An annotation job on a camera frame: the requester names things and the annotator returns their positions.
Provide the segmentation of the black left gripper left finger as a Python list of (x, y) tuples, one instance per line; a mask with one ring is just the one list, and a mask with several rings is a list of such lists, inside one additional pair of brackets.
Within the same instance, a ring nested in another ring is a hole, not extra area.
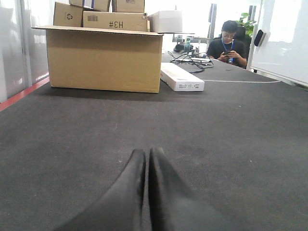
[(140, 231), (144, 197), (145, 152), (135, 149), (110, 188), (57, 231)]

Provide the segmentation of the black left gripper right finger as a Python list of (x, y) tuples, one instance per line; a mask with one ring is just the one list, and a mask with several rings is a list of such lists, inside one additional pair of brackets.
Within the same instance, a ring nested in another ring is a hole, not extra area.
[(160, 147), (150, 150), (148, 199), (154, 231), (237, 230), (231, 218), (193, 192)]

